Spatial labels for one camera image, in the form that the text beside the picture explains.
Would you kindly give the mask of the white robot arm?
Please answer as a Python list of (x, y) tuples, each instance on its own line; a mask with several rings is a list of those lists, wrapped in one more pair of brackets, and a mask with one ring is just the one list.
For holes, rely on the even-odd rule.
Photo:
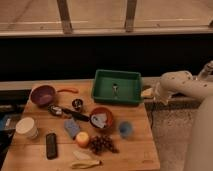
[(191, 129), (183, 171), (213, 171), (213, 60), (194, 77), (189, 71), (166, 72), (141, 95), (168, 104), (177, 93), (201, 102)]

